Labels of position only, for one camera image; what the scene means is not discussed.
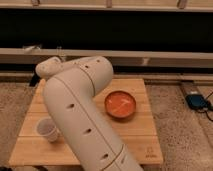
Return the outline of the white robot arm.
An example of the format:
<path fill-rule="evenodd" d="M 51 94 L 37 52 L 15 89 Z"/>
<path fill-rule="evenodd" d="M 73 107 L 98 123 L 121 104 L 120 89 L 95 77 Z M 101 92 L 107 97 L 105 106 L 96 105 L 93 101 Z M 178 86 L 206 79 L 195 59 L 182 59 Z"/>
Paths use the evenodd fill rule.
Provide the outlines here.
<path fill-rule="evenodd" d="M 106 58 L 52 57 L 36 66 L 36 74 L 46 80 L 49 115 L 85 171 L 144 171 L 93 101 L 113 78 Z"/>

